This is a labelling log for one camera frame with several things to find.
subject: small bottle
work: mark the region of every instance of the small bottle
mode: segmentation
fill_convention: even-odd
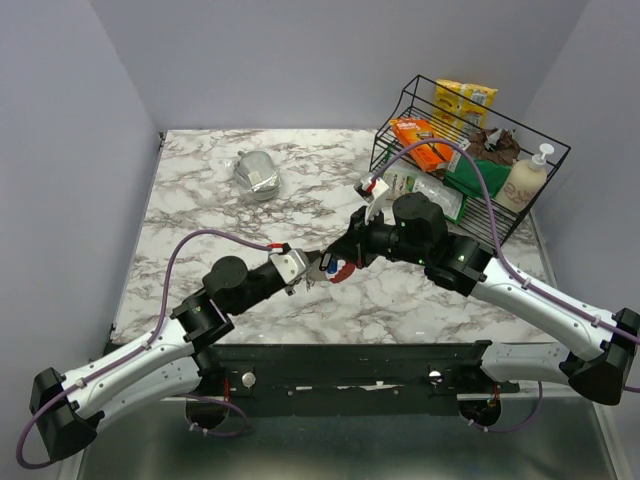
[[[543,143],[540,145],[540,153],[530,159],[516,162],[496,195],[496,203],[512,212],[522,211],[547,181],[545,157],[553,152],[552,145]]]

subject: gray wall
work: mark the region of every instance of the gray wall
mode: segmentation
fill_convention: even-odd
[[[614,311],[640,311],[639,27],[637,0],[591,0],[525,117],[574,147],[536,209],[559,286]],[[614,415],[640,478],[638,405]]]
[[[91,0],[162,128],[378,127],[416,73],[521,117],[585,0]]]
[[[157,133],[85,0],[4,2],[0,64],[0,478],[52,478],[13,459],[31,381],[107,340]]]

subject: screw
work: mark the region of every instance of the screw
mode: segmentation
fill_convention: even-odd
[[[247,388],[251,388],[256,384],[256,376],[253,372],[247,372],[242,376],[242,384]]]
[[[437,370],[431,370],[429,372],[429,381],[434,385],[442,382],[442,374]]]

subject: marble countertop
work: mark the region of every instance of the marble countertop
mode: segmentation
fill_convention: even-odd
[[[175,245],[189,232],[217,228],[267,244],[326,246],[363,205],[353,185],[367,171],[373,130],[170,131],[158,166],[112,340],[126,343],[157,321],[162,281]],[[231,179],[238,151],[265,150],[280,169],[278,196],[257,204]],[[391,216],[386,215],[387,222]],[[545,279],[529,220],[504,247],[507,257]],[[169,310],[201,287],[225,255],[249,268],[266,253],[215,237],[198,237],[174,267]],[[233,319],[221,343],[409,343],[550,341],[551,337],[492,305],[442,290],[420,268],[377,259],[339,285],[279,292]]]

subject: blue object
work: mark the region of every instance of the blue object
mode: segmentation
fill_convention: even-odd
[[[338,271],[338,260],[336,258],[332,258],[329,261],[329,266],[327,267],[327,273],[336,273]]]

